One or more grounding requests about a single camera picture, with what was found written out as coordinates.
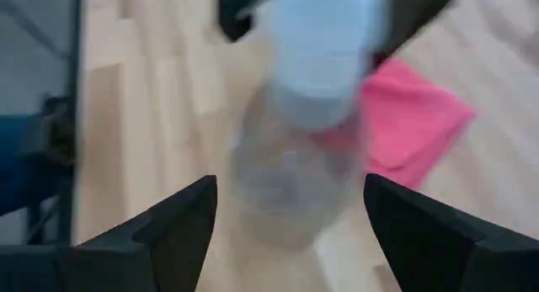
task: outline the black chair leg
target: black chair leg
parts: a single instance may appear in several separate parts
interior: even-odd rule
[[[41,205],[32,204],[27,208],[27,244],[40,245],[45,241],[44,226],[39,226],[41,220]]]

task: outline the plastic bottle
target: plastic bottle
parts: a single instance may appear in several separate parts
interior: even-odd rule
[[[235,197],[263,242],[308,246],[360,192],[366,138],[356,96],[383,37],[382,4],[270,1],[275,68],[232,152]]]

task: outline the black object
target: black object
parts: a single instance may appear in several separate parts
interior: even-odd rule
[[[232,42],[240,40],[253,27],[248,10],[258,0],[217,0],[219,25]],[[375,55],[375,63],[381,64],[418,30],[434,18],[450,0],[391,0],[391,26],[387,42]]]
[[[375,174],[364,198],[403,292],[539,291],[539,241]]]
[[[80,246],[0,247],[0,291],[195,291],[216,205],[206,176]]]

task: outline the pink towel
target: pink towel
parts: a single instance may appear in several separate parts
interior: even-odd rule
[[[475,113],[454,95],[392,59],[367,79],[359,97],[369,136],[370,173],[417,188]],[[325,146],[358,148],[346,126],[319,135]]]

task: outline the wooden floor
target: wooden floor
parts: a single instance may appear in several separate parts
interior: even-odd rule
[[[398,291],[360,201],[304,252],[242,236],[229,140],[271,53],[262,30],[225,43],[213,5],[87,0],[77,240],[214,173],[219,211],[199,291]],[[456,0],[398,57],[478,112],[420,191],[539,238],[539,0]]]

